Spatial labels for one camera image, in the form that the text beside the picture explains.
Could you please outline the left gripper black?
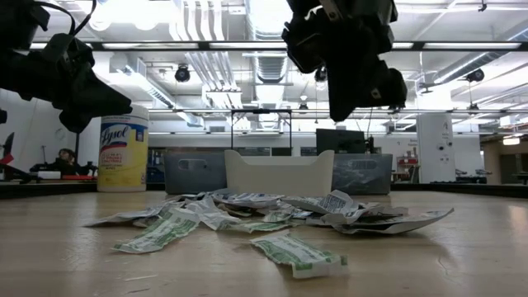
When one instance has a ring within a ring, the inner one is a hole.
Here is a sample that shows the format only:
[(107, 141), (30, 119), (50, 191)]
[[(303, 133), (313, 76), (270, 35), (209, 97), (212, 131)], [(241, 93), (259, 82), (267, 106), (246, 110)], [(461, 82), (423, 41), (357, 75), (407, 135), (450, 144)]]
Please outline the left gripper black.
[(75, 36), (54, 35), (40, 54), (50, 71), (49, 98), (54, 108), (63, 110), (59, 120), (69, 131), (83, 132), (93, 116), (132, 111), (128, 97), (93, 73), (92, 48)]

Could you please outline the black stand with red part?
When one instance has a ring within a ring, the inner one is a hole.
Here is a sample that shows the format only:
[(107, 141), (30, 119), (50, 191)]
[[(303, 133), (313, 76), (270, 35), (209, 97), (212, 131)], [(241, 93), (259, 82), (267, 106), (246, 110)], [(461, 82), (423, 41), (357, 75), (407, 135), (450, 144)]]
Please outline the black stand with red part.
[(2, 157), (0, 158), (0, 173), (3, 174), (4, 179), (7, 181), (18, 180), (20, 184), (27, 184), (31, 181), (32, 176), (18, 168), (11, 165), (14, 161), (12, 155), (12, 146), (14, 142), (14, 133), (7, 136), (4, 144), (0, 145), (2, 149)]

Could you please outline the black overhead light bar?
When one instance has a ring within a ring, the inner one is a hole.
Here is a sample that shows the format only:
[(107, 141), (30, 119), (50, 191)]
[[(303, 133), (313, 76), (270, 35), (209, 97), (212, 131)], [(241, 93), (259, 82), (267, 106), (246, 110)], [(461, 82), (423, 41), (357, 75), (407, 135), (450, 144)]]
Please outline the black overhead light bar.
[[(282, 41), (142, 41), (88, 42), (94, 51), (286, 51)], [(394, 42), (392, 51), (402, 52), (528, 52), (528, 41), (415, 41)]]

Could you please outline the red label large white packet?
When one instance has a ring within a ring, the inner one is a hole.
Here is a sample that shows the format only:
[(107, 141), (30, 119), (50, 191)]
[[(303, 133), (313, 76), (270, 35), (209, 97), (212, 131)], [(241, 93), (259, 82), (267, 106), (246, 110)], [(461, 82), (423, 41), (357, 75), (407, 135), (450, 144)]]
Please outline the red label large white packet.
[(454, 211), (454, 208), (449, 210), (433, 210), (417, 215), (404, 215), (387, 219), (377, 219), (366, 223), (354, 222), (353, 224), (333, 225), (333, 228), (344, 234), (379, 233), (395, 235), (411, 232), (416, 229), (424, 228), (430, 224), (434, 224), (452, 214)]

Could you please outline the black background rig frame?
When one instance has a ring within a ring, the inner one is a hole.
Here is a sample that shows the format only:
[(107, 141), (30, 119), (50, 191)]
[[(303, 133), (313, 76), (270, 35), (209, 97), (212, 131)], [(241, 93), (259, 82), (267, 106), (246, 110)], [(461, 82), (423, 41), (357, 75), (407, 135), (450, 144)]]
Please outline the black background rig frame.
[(293, 135), (292, 135), (292, 122), (293, 122), (293, 116), (292, 116), (292, 110), (291, 109), (265, 109), (265, 108), (257, 108), (257, 109), (232, 109), (230, 110), (230, 125), (231, 125), (231, 131), (230, 131), (230, 148), (232, 150), (235, 149), (234, 147), (234, 116), (236, 114), (242, 113), (243, 116), (245, 116), (247, 113), (251, 113), (254, 115), (265, 115), (265, 114), (287, 114), (289, 116), (289, 122), (288, 125), (290, 126), (290, 132), (289, 132), (289, 147), (290, 150), (293, 149)]

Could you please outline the silver ceiling air duct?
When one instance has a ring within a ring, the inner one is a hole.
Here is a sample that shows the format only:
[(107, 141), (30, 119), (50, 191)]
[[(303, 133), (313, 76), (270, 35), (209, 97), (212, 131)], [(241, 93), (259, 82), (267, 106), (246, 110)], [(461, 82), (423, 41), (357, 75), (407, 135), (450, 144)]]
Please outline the silver ceiling air duct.
[[(282, 41), (285, 23), (292, 17), (287, 0), (244, 0), (250, 40)], [(253, 59), (257, 78), (280, 83), (287, 70), (287, 57), (259, 56)]]

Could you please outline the yellow Lysol wipes canister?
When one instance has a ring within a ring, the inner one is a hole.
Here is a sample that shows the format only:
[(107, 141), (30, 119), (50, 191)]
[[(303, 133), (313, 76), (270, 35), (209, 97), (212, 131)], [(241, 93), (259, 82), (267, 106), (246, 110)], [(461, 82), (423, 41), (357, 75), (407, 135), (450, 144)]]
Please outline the yellow Lysol wipes canister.
[(97, 189), (100, 192), (146, 190), (149, 111), (133, 104), (124, 115), (101, 118)]

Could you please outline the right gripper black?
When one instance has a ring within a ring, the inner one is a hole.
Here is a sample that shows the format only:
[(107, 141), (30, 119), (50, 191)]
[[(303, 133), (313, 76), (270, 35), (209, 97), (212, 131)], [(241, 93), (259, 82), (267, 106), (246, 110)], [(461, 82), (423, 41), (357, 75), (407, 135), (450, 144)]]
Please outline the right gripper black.
[(393, 48), (394, 0), (288, 0), (292, 17), (312, 21), (323, 36), (330, 117), (345, 120), (357, 107), (402, 108), (403, 75), (380, 58)]

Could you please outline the narrow grey plastic bin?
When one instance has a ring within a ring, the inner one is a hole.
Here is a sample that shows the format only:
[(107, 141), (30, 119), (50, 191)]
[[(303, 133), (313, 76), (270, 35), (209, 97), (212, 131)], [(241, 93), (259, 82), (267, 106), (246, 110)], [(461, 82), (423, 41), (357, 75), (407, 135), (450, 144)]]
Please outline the narrow grey plastic bin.
[(223, 153), (168, 153), (164, 156), (165, 191), (198, 194), (227, 187)]

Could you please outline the green print bandage packet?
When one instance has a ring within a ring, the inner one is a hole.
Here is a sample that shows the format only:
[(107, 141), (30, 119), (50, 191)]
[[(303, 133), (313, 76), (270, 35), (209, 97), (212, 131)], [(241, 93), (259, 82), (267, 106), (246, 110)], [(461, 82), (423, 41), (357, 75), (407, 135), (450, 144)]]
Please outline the green print bandage packet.
[(163, 211), (159, 218), (140, 235), (125, 243), (118, 243), (112, 249), (133, 254), (156, 252), (169, 243), (184, 238), (199, 224), (200, 217), (195, 212), (171, 208)]
[(348, 271), (347, 256), (318, 249), (288, 230), (253, 238), (250, 243), (275, 264), (290, 266), (295, 279), (340, 276)]
[(281, 223), (291, 219), (306, 219), (312, 215), (312, 211), (297, 208), (270, 210), (262, 219), (265, 223)]
[(260, 221), (241, 222), (237, 224), (223, 224), (219, 227), (222, 231), (237, 231), (243, 233), (275, 232), (282, 229), (294, 227), (295, 224), (288, 222), (267, 223)]

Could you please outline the white printed first-aid packet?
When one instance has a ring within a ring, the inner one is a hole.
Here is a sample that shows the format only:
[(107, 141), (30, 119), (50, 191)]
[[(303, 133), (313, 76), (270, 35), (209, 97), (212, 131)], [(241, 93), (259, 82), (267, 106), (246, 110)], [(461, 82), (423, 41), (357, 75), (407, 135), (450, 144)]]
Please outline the white printed first-aid packet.
[(392, 207), (388, 205), (377, 205), (368, 209), (364, 209), (363, 217), (373, 216), (404, 216), (408, 215), (408, 208)]
[(228, 226), (241, 222), (241, 219), (233, 217), (228, 212), (219, 209), (211, 198), (201, 200), (186, 199), (185, 207), (198, 214), (200, 220), (215, 231), (226, 229)]
[(289, 205), (318, 214), (347, 214), (359, 209), (359, 204), (347, 193), (332, 191), (324, 197), (286, 196), (281, 199)]
[(101, 226), (108, 226), (113, 224), (125, 224), (130, 223), (137, 219), (147, 219), (150, 217), (157, 216), (163, 209), (164, 204), (149, 207), (145, 210), (135, 210), (120, 212), (104, 218), (95, 219), (94, 221), (84, 224), (86, 228), (96, 228)]
[(263, 193), (235, 194), (229, 189), (213, 191), (210, 193), (210, 197), (222, 204), (234, 205), (237, 207), (248, 207), (253, 209), (271, 207), (276, 205), (276, 202), (282, 198), (281, 195)]

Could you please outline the person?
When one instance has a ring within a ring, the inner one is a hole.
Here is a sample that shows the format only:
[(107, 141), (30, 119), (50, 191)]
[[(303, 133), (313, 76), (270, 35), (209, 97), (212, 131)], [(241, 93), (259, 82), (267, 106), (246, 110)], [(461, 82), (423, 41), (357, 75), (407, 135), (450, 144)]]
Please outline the person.
[(87, 167), (81, 167), (76, 162), (75, 152), (69, 148), (62, 148), (58, 152), (58, 157), (52, 163), (52, 168), (61, 172), (61, 175), (87, 175), (89, 169)]

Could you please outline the white plastic bin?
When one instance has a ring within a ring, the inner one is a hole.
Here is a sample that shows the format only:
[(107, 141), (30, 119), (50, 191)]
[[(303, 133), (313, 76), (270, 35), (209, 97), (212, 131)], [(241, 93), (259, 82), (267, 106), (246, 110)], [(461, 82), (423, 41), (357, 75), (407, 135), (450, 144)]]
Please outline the white plastic bin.
[(325, 196), (332, 190), (335, 153), (315, 157), (243, 157), (224, 152), (227, 187), (237, 194)]

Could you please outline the blue storage rack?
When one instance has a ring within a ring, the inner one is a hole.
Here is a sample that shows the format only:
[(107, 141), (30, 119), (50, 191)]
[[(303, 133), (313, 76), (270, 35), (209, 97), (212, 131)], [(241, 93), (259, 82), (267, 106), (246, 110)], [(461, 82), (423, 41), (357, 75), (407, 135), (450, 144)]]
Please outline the blue storage rack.
[(164, 151), (161, 149), (148, 149), (147, 183), (164, 183)]

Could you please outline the red tool shelf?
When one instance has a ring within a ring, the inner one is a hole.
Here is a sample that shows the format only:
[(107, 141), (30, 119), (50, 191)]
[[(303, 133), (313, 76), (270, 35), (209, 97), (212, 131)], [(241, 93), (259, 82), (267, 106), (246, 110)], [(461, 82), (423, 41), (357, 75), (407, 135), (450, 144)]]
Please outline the red tool shelf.
[(394, 180), (396, 182), (412, 182), (418, 174), (419, 163), (415, 157), (397, 157)]

